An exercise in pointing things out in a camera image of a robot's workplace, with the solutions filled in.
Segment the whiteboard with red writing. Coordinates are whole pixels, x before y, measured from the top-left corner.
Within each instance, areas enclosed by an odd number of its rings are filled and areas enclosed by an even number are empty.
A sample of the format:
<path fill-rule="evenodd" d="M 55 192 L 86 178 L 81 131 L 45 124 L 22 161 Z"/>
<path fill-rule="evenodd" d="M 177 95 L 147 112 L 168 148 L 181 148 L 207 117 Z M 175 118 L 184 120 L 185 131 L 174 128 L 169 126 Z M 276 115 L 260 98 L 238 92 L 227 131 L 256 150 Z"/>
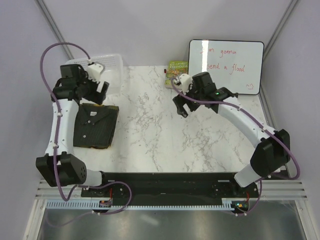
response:
<path fill-rule="evenodd" d="M 188 74 L 208 72 L 219 89 L 240 95 L 258 95 L 265 45 L 261 41 L 192 39 Z"/>

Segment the green children's book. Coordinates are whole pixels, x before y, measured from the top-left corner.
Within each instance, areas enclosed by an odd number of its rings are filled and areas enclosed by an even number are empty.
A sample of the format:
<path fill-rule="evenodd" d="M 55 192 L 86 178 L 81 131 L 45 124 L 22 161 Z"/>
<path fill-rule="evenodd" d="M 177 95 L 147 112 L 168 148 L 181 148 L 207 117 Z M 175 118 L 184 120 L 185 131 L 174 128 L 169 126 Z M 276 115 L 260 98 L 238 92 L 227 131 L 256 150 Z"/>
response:
<path fill-rule="evenodd" d="M 189 63 L 187 61 L 181 60 L 172 60 L 169 62 L 167 69 L 167 73 L 165 73 L 165 82 L 164 86 L 166 88 L 172 89 L 171 79 L 181 75 L 188 73 Z"/>

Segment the white plastic basket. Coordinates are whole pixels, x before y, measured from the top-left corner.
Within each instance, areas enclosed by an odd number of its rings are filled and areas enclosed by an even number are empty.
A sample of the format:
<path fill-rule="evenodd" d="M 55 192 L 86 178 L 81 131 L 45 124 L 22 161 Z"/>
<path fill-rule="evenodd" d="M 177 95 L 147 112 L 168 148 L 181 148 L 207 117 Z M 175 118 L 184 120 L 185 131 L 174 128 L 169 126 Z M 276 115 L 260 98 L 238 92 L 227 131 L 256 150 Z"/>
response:
<path fill-rule="evenodd" d="M 123 59 L 120 54 L 92 56 L 91 60 L 104 66 L 101 80 L 109 83 L 106 95 L 117 95 L 121 92 L 124 78 Z"/>

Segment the black pinstriped long sleeve shirt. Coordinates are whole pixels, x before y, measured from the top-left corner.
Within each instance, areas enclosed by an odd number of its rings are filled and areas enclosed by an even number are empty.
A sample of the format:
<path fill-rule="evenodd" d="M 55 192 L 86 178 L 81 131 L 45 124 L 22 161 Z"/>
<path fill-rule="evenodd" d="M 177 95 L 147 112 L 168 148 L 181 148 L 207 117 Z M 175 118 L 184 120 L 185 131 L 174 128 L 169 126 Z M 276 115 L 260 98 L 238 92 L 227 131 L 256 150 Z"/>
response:
<path fill-rule="evenodd" d="M 107 149 L 111 146 L 119 107 L 83 103 L 75 119 L 73 145 L 80 148 Z"/>

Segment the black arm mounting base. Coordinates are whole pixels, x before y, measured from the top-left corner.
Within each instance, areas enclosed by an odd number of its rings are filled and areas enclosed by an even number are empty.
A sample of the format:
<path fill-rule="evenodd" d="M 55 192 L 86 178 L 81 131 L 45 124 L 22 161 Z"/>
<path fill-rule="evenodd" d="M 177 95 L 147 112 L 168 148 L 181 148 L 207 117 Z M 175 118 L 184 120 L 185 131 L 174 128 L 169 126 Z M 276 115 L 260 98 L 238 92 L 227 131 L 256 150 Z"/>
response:
<path fill-rule="evenodd" d="M 124 201 L 132 196 L 134 204 L 143 205 L 155 197 L 173 198 L 178 202 L 191 197 L 209 200 L 222 198 L 255 198 L 259 196 L 257 185 L 240 187 L 234 173 L 146 173 L 146 172 L 99 172 L 101 183 L 85 183 L 89 176 L 85 171 L 80 174 L 59 174 L 61 186 L 80 185 L 87 188 L 81 192 L 82 197 L 111 198 Z"/>

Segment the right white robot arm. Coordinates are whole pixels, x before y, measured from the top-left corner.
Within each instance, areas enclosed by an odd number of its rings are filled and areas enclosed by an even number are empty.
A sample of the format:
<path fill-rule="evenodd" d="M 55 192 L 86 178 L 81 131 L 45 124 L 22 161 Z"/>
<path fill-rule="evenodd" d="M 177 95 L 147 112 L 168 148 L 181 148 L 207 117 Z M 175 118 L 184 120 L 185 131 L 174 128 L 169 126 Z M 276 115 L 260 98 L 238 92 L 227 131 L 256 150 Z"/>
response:
<path fill-rule="evenodd" d="M 181 88 L 173 98 L 178 115 L 188 116 L 185 105 L 191 112 L 205 106 L 232 123 L 254 147 L 249 163 L 234 175 L 235 181 L 229 184 L 233 196 L 242 196 L 248 185 L 268 177 L 289 162 L 289 133 L 253 117 L 242 107 L 238 95 L 226 87 L 217 88 L 208 72 L 194 76 L 183 73 L 170 81 L 175 90 Z"/>

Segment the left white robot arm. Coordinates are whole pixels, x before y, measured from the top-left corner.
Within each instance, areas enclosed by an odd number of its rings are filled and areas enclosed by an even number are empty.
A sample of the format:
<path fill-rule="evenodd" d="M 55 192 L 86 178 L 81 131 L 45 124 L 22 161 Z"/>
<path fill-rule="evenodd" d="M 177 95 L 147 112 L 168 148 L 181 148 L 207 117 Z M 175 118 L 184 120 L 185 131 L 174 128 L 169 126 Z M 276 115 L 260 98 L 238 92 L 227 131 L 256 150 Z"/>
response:
<path fill-rule="evenodd" d="M 102 104 L 109 83 L 100 78 L 105 67 L 92 62 L 87 68 L 79 64 L 60 66 L 61 78 L 51 93 L 53 120 L 48 146 L 44 156 L 36 158 L 36 168 L 49 186 L 92 186 L 99 197 L 106 196 L 110 185 L 100 171 L 87 169 L 74 155 L 74 130 L 80 101 L 86 99 Z"/>

